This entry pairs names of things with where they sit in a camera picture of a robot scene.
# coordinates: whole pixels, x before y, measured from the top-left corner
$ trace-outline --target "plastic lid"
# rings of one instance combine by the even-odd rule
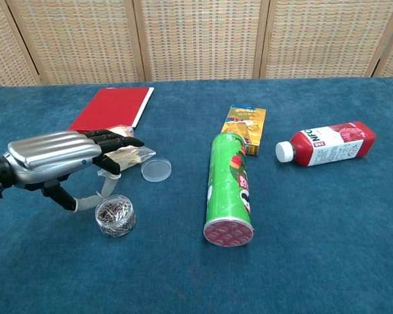
[[[279,142],[275,146],[275,154],[280,162],[290,162],[294,158],[293,145],[290,142]]]
[[[166,180],[172,172],[172,165],[165,158],[152,158],[141,166],[144,179],[150,182]]]

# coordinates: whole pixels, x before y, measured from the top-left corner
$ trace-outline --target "table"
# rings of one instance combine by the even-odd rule
[[[0,155],[10,141],[65,130],[107,86],[154,86],[136,137],[172,175],[127,169],[131,234],[104,236],[94,210],[64,211],[40,191],[0,200],[0,313],[393,313],[393,78],[224,80],[0,88]],[[202,229],[212,139],[232,104],[266,108],[248,157],[255,236],[208,243]],[[279,164],[275,144],[304,128],[361,120],[362,159]],[[63,187],[102,187],[97,167]]]

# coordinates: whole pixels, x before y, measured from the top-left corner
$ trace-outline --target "red juice bottle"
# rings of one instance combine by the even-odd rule
[[[275,153],[280,162],[308,167],[365,156],[374,141],[374,132],[357,121],[299,131],[290,141],[278,143]]]

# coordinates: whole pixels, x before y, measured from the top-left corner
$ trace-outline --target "bottle label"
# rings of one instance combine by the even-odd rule
[[[363,130],[353,123],[303,130],[313,146],[309,166],[354,158],[366,137]]]

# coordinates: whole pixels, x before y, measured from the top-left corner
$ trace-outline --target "yellow box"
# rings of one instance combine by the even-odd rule
[[[266,109],[232,105],[221,132],[240,135],[246,142],[246,154],[258,155],[266,117]]]

